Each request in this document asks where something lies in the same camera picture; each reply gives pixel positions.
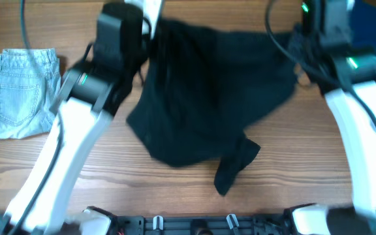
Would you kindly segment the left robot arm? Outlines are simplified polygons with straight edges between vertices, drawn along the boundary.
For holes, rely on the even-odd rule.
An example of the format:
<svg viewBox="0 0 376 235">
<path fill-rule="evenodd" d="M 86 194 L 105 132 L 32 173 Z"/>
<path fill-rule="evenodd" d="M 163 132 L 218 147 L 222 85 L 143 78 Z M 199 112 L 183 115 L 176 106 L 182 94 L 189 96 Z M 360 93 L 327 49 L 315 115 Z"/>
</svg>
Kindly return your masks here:
<svg viewBox="0 0 376 235">
<path fill-rule="evenodd" d="M 115 217 L 89 207 L 67 214 L 72 190 L 96 141 L 111 124 L 148 57 L 162 0 L 102 6 L 96 37 L 63 76 L 54 124 L 28 177 L 5 211 L 0 234 L 116 234 Z"/>
</svg>

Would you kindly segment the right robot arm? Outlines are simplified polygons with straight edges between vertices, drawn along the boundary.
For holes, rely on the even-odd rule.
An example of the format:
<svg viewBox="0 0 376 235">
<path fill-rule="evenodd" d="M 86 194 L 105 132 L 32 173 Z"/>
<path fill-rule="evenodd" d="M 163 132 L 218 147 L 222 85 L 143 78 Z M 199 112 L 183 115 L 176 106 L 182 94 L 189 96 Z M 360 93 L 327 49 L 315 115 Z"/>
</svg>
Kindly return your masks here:
<svg viewBox="0 0 376 235">
<path fill-rule="evenodd" d="M 357 8 L 354 1 L 304 1 L 289 47 L 335 118 L 352 180 L 349 206 L 293 209 L 297 234 L 376 234 L 376 48 L 356 41 Z"/>
</svg>

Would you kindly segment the black shorts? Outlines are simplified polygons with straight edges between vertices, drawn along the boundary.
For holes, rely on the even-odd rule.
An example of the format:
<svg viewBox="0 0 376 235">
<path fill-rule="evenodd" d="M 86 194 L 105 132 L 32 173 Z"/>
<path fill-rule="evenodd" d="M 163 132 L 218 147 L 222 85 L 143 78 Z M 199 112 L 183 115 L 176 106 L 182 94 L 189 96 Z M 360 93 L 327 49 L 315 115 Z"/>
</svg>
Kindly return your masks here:
<svg viewBox="0 0 376 235">
<path fill-rule="evenodd" d="M 295 86 L 294 63 L 268 35 L 162 19 L 127 123 L 151 157 L 169 166 L 219 159 L 214 185 L 225 195 L 260 151 L 245 128 Z"/>
</svg>

